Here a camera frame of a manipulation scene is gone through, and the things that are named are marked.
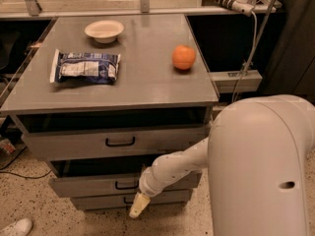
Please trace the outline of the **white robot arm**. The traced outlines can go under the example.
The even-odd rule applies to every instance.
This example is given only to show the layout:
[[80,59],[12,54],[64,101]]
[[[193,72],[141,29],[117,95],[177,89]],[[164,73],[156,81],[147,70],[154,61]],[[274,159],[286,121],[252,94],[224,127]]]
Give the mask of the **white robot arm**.
[[197,169],[208,171],[214,236],[311,236],[305,157],[315,149],[315,106],[287,94],[231,103],[207,138],[158,157],[130,209]]

